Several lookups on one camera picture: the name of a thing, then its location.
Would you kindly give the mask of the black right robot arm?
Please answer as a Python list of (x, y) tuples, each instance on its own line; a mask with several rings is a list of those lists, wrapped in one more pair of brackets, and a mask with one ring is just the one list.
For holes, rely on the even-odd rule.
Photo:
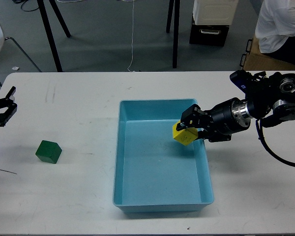
[(173, 125), (173, 138), (185, 146), (198, 139), (229, 141), (232, 134), (247, 130), (255, 118), (258, 138), (265, 150), (278, 161), (295, 167), (294, 162), (269, 148), (263, 134), (264, 128), (295, 120), (295, 74), (275, 72), (268, 77), (264, 71), (252, 75), (242, 69), (232, 73), (230, 80), (245, 98), (231, 98), (206, 111), (197, 104), (191, 105)]

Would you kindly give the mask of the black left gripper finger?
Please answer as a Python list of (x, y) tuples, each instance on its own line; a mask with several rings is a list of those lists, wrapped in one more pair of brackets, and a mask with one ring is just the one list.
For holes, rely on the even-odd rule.
[(17, 111), (17, 104), (14, 102), (13, 96), (15, 91), (16, 87), (13, 86), (5, 98), (0, 99), (0, 109), (6, 108), (3, 113), (0, 113), (0, 127), (4, 127)]

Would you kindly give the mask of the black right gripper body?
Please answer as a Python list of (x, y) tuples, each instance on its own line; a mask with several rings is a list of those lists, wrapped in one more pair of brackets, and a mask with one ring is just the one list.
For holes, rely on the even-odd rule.
[(209, 132), (209, 142), (229, 141), (232, 134), (245, 131), (250, 127), (251, 117), (246, 111), (246, 102), (232, 98), (205, 111), (200, 121), (201, 129)]

